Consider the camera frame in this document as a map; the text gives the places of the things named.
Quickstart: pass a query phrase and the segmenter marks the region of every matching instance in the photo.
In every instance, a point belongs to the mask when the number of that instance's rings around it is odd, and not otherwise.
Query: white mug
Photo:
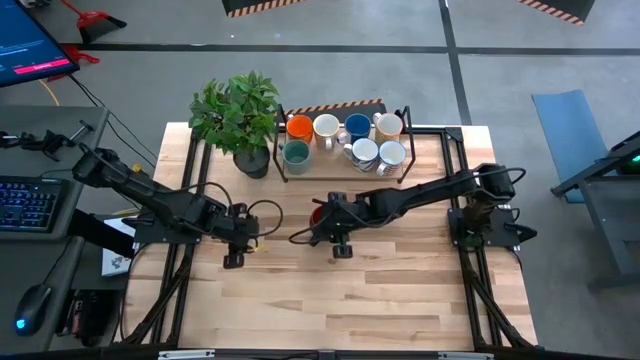
[[[373,169],[378,160],[378,145],[369,138],[358,139],[353,145],[346,144],[342,151],[353,166],[362,172]]]
[[[380,145],[380,166],[376,170],[378,176],[389,176],[395,173],[407,158],[407,149],[398,141],[385,141]]]
[[[322,114],[313,120],[316,146],[324,150],[333,150],[336,134],[340,130],[340,120],[331,114]]]

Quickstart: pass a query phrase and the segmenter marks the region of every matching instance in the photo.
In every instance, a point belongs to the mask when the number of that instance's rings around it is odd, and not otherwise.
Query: wooden tabletop
[[[494,162],[488,128],[462,129],[469,166]],[[156,181],[180,186],[189,134],[186,123],[167,124]],[[214,151],[209,181],[226,187],[235,203],[274,200],[284,208],[285,219],[276,233],[261,239],[255,254],[246,256],[242,269],[222,268],[226,245],[205,239],[197,246],[180,346],[472,350],[459,258],[446,224],[448,201],[416,208],[381,229],[351,233],[352,259],[333,259],[328,243],[312,248],[287,241],[290,234],[308,226],[309,214],[317,206],[312,198],[326,199],[329,191],[344,191],[353,200],[359,192],[410,187],[442,177],[439,140],[426,135],[415,139],[417,160],[402,185],[395,181],[285,184],[273,161],[266,178],[254,180],[236,169],[231,156]],[[192,183],[202,148],[201,144]],[[206,193],[224,201],[213,187]],[[257,206],[255,213],[263,231],[278,219],[268,204]],[[166,245],[152,245],[136,260],[126,303],[127,334],[158,296],[166,252]],[[487,248],[487,260],[497,303],[521,334],[536,343],[515,257],[504,249]],[[168,308],[165,329],[170,327],[173,302]],[[486,311],[480,308],[483,333],[490,339]]]

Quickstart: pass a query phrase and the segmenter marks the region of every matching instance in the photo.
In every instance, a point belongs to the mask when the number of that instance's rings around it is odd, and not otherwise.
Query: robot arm
[[[334,257],[349,258],[351,247],[346,245],[348,233],[354,230],[382,227],[402,217],[410,209],[438,201],[467,196],[469,203],[463,209],[465,230],[482,234],[491,228],[490,215],[498,205],[507,204],[515,190],[509,178],[509,169],[496,164],[482,164],[473,170],[460,171],[453,176],[438,179],[407,189],[378,189],[356,195],[348,202],[345,193],[329,193],[328,201],[313,200],[321,204],[312,217],[313,236],[310,245],[322,240],[337,245]]]
[[[242,254],[250,251],[249,240],[256,238],[259,230],[258,218],[247,213],[245,204],[229,208],[186,189],[171,190],[143,171],[129,169],[113,150],[82,150],[84,156],[73,168],[74,179],[95,188],[111,188],[140,203],[167,229],[205,234],[228,243],[224,267],[242,267]]]

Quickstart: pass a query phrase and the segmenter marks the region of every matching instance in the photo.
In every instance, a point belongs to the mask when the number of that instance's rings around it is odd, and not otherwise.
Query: potted plant
[[[249,177],[262,178],[269,170],[267,139],[273,140],[276,95],[271,79],[254,71],[227,83],[213,79],[194,94],[189,127],[225,155],[231,152]]]

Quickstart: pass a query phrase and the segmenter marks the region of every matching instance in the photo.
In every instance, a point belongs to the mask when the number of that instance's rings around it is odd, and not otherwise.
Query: concrete floor
[[[307,0],[227,19],[219,0],[76,0],[129,22],[105,43],[446,46],[437,0]],[[514,0],[449,0],[458,46],[638,48],[636,0],[597,1],[578,27]],[[61,42],[79,42],[72,13],[54,3],[38,17]],[[188,103],[212,77],[251,69],[274,78],[287,107],[383,98],[412,107],[414,123],[460,124],[446,54],[285,52],[92,52],[98,65],[77,77],[153,151],[167,121],[186,121]],[[531,101],[533,93],[584,90],[607,146],[638,130],[640,57],[460,57],[471,119],[488,125],[498,162],[523,166],[520,222],[539,235],[523,246],[524,278],[541,345],[560,351],[640,358],[640,292],[592,294],[586,283],[611,269],[583,205],[551,196],[558,183]],[[69,80],[51,84],[63,105],[90,105]],[[0,89],[0,104],[51,104],[37,82]],[[107,133],[102,146],[140,162]],[[129,207],[86,189],[89,212]]]

